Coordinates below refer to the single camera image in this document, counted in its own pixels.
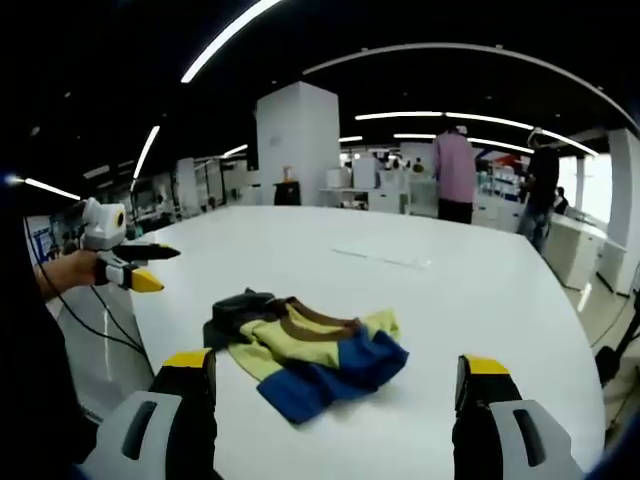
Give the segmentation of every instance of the man in pink shirt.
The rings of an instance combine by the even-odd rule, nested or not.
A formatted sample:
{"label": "man in pink shirt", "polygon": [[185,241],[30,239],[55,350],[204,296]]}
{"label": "man in pink shirt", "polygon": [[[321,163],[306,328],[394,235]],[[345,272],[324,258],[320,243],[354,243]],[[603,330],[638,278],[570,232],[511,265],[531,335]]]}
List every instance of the man in pink shirt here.
{"label": "man in pink shirt", "polygon": [[438,218],[471,223],[476,188],[476,160],[473,148],[454,123],[433,144],[438,180]]}

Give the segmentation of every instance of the pink shirt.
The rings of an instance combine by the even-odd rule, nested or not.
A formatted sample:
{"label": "pink shirt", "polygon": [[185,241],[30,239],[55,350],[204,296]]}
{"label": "pink shirt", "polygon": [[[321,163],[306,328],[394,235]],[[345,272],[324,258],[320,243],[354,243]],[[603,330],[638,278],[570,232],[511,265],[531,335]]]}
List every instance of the pink shirt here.
{"label": "pink shirt", "polygon": [[472,203],[476,188],[476,160],[462,135],[443,133],[433,143],[434,164],[441,199]]}

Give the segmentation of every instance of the black ceiling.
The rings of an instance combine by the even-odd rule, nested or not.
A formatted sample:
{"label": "black ceiling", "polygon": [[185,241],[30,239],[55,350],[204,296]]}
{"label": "black ceiling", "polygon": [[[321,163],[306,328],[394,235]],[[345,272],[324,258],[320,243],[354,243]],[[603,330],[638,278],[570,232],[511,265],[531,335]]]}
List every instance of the black ceiling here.
{"label": "black ceiling", "polygon": [[[493,9],[415,0],[284,0],[225,45],[190,84],[181,84],[191,62],[252,3],[27,5],[22,23],[17,23],[26,28],[16,42],[24,53],[17,70],[19,114],[12,125],[21,153],[5,162],[7,171],[91,194],[117,169],[93,181],[84,180],[82,173],[137,159],[153,125],[161,130],[144,174],[166,170],[180,158],[220,154],[253,142],[256,100],[297,80],[337,93],[341,133],[364,135],[372,143],[389,142],[393,133],[437,133],[438,121],[356,122],[355,115],[457,111],[540,125],[563,135],[593,127],[629,127],[618,111],[573,81],[488,53],[382,54],[302,74],[363,48],[405,43],[501,44],[601,86],[637,118],[633,18],[622,10],[583,12],[583,4],[565,12],[541,4]],[[524,130],[466,124],[471,136],[518,145],[526,140]],[[34,127],[39,127],[35,136]],[[588,145],[606,148],[597,142]],[[64,203],[61,197],[34,190],[20,195],[29,212],[50,211]]]}

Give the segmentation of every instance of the black pants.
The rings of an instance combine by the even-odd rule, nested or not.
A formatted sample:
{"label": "black pants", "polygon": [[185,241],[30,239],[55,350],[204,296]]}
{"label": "black pants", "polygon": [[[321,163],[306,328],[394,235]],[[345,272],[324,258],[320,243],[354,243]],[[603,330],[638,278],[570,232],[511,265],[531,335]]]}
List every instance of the black pants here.
{"label": "black pants", "polygon": [[453,202],[440,199],[438,201],[438,218],[450,222],[471,224],[473,203]]}

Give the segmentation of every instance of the window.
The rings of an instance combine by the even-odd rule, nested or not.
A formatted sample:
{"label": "window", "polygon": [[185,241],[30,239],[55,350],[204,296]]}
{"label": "window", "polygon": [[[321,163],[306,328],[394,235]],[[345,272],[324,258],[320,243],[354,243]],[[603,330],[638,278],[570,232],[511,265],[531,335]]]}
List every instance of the window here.
{"label": "window", "polygon": [[564,188],[564,196],[569,205],[575,207],[578,191],[578,159],[576,157],[560,158],[558,186]]}
{"label": "window", "polygon": [[609,223],[612,193],[611,155],[584,159],[584,192],[582,211]]}

